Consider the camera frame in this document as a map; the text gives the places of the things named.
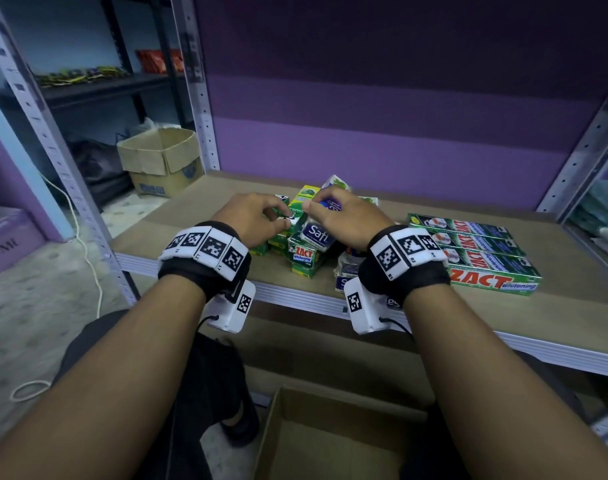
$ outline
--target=gray floor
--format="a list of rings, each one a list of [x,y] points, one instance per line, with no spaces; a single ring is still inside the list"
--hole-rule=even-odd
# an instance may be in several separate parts
[[[117,235],[165,201],[130,194],[108,206],[104,219]],[[84,229],[82,238],[104,290],[102,313],[126,308]],[[0,437],[36,401],[13,404],[8,400],[12,389],[33,379],[52,379],[68,343],[95,319],[98,291],[83,256],[78,242],[50,242],[0,274]],[[144,276],[134,279],[142,291],[154,282]],[[202,445],[214,478],[250,478],[257,441],[233,450],[215,426],[204,434]]]

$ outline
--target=leg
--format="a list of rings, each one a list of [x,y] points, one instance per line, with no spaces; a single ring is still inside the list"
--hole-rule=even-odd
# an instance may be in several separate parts
[[[568,407],[586,421],[580,400],[557,379],[544,362],[524,352],[515,353],[562,398]],[[460,453],[452,441],[439,405],[433,404],[427,412],[424,434],[420,438],[417,450],[400,469],[400,479],[470,478]]]
[[[126,310],[114,312],[86,325],[68,346],[53,383],[60,380],[125,314]],[[244,365],[235,348],[197,333],[173,409],[134,478],[210,479],[200,438],[206,428],[235,416],[241,402],[244,402],[246,421],[252,421],[251,428],[243,433],[256,435],[257,430],[254,434],[252,430],[257,414],[252,404],[247,404],[249,400]],[[225,428],[225,433],[230,437],[232,432]]]

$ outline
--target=person's right hand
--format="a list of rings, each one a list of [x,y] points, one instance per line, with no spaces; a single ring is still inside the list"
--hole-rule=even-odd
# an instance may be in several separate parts
[[[325,209],[319,202],[327,198],[340,202],[342,209]],[[361,251],[375,234],[395,224],[376,205],[334,185],[320,190],[313,200],[302,202],[302,209],[338,241]]]

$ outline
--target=finger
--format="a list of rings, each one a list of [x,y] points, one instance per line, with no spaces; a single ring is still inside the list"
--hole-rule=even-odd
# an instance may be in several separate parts
[[[321,202],[329,197],[332,197],[336,201],[340,202],[340,204],[343,204],[351,197],[354,197],[354,195],[348,192],[348,190],[341,189],[336,185],[331,185],[330,187],[322,189],[316,193],[315,197],[313,197],[313,202]]]
[[[277,219],[270,223],[273,227],[273,235],[279,234],[291,227],[291,221],[288,219]]]
[[[267,207],[262,212],[266,217],[268,217],[268,220],[270,220],[271,222],[277,220],[277,212],[274,211],[272,208]]]
[[[328,223],[329,217],[332,217],[333,214],[337,213],[336,210],[329,210],[322,206],[322,204],[311,200],[302,202],[302,209],[323,226]]]
[[[277,209],[284,216],[292,216],[291,209],[277,195],[259,194],[262,198],[262,209]]]

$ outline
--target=white cord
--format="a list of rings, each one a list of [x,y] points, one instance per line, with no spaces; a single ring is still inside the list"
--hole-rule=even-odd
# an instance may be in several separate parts
[[[96,309],[96,313],[95,313],[95,318],[98,319],[98,318],[100,318],[100,312],[102,309],[102,300],[104,298],[104,291],[102,290],[100,281],[97,278],[97,272],[96,272],[95,268],[93,267],[93,264],[91,263],[91,261],[88,259],[88,247],[86,247],[86,243],[79,236],[79,222],[77,221],[77,216],[75,215],[75,209],[73,208],[73,202],[71,202],[71,199],[68,196],[68,193],[64,192],[64,190],[60,189],[52,181],[50,181],[48,178],[44,177],[41,172],[40,172],[40,175],[44,179],[44,182],[46,182],[47,184],[52,186],[55,190],[62,193],[64,195],[64,197],[66,197],[66,201],[68,202],[68,208],[70,209],[70,213],[73,215],[73,222],[75,222],[75,240],[82,245],[82,248],[84,248],[84,261],[86,261],[86,263],[90,266],[91,271],[93,272],[93,279],[95,280],[95,285],[97,286],[97,289],[100,291],[99,298],[97,300],[97,309]],[[45,387],[37,392],[34,392],[33,394],[25,395],[22,397],[15,396],[21,389],[28,387],[28,386],[32,386],[32,385],[43,385]],[[13,391],[11,392],[11,395],[9,396],[8,399],[12,403],[23,403],[25,401],[28,401],[30,399],[33,399],[33,398],[39,396],[43,392],[47,391],[51,386],[52,386],[51,382],[44,381],[41,379],[25,382],[24,384],[20,384],[15,389],[13,389]]]

